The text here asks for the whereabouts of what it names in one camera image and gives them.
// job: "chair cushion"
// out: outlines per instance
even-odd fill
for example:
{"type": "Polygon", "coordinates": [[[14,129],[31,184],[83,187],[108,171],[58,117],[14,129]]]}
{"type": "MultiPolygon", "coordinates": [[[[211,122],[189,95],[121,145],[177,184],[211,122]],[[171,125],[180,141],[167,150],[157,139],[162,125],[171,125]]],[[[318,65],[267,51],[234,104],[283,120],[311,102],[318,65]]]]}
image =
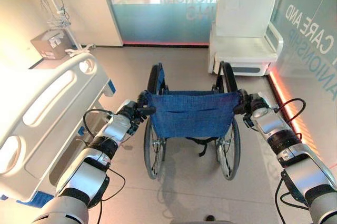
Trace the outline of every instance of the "chair cushion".
{"type": "Polygon", "coordinates": [[[277,60],[276,52],[272,49],[264,37],[221,37],[212,34],[210,37],[209,50],[210,54],[216,54],[216,61],[224,60],[225,62],[273,63],[277,60]]]}

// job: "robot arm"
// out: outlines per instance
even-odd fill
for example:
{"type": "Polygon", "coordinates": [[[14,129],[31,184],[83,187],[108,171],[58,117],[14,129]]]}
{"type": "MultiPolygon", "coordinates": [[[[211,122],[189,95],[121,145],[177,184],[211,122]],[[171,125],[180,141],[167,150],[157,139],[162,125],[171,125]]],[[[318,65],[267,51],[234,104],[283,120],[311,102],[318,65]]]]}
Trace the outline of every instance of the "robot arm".
{"type": "Polygon", "coordinates": [[[337,223],[337,186],[330,170],[260,95],[242,90],[241,101],[234,112],[245,114],[246,125],[255,126],[277,155],[293,198],[308,206],[314,224],[337,223]]]}
{"type": "Polygon", "coordinates": [[[126,101],[63,173],[55,198],[33,223],[88,223],[88,208],[102,199],[109,184],[106,172],[118,147],[127,135],[136,132],[143,118],[154,112],[153,108],[138,108],[137,103],[126,101]]]}

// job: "wire basket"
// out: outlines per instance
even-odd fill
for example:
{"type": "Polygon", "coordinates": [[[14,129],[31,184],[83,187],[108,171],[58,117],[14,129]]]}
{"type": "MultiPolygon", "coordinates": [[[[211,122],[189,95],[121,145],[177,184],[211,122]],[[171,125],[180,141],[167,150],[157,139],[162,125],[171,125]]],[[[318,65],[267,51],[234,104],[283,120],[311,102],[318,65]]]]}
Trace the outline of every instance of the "wire basket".
{"type": "Polygon", "coordinates": [[[65,28],[70,25],[69,20],[65,16],[53,17],[47,23],[51,29],[65,28]]]}

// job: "wheelchair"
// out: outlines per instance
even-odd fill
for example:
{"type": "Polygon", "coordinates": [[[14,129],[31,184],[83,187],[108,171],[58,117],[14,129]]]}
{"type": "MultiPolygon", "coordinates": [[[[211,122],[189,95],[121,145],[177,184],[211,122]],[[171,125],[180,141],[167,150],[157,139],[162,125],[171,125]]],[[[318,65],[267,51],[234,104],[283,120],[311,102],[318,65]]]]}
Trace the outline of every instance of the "wheelchair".
{"type": "Polygon", "coordinates": [[[240,95],[229,63],[220,63],[210,91],[171,91],[165,82],[163,65],[156,64],[151,69],[147,90],[140,97],[143,105],[156,110],[146,123],[144,135],[144,160],[151,179],[160,174],[166,144],[172,137],[203,145],[200,157],[213,141],[224,177],[235,177],[240,163],[240,134],[233,108],[240,95]]]}

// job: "gray floor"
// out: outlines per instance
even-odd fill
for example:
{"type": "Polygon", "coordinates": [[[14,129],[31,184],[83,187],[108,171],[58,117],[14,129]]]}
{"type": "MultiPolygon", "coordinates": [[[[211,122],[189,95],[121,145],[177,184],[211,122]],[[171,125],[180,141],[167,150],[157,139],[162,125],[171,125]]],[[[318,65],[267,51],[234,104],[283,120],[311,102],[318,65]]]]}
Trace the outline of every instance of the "gray floor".
{"type": "MultiPolygon", "coordinates": [[[[98,48],[93,55],[103,65],[116,87],[112,98],[102,105],[116,110],[125,99],[136,99],[146,88],[153,64],[164,65],[167,84],[175,90],[209,90],[215,75],[207,73],[207,49],[98,48]]],[[[268,91],[266,78],[238,77],[239,88],[248,92],[268,91]]],[[[202,147],[184,139],[167,144],[164,170],[151,180],[143,160],[144,124],[116,154],[113,168],[127,179],[125,189],[103,204],[102,223],[175,223],[201,221],[208,214],[235,223],[278,223],[270,182],[262,158],[258,135],[247,130],[240,118],[241,164],[236,178],[226,181],[211,146],[204,157],[202,147]]],[[[106,192],[122,184],[111,175],[106,192]]],[[[98,208],[90,211],[90,223],[97,220],[98,208]]]]}

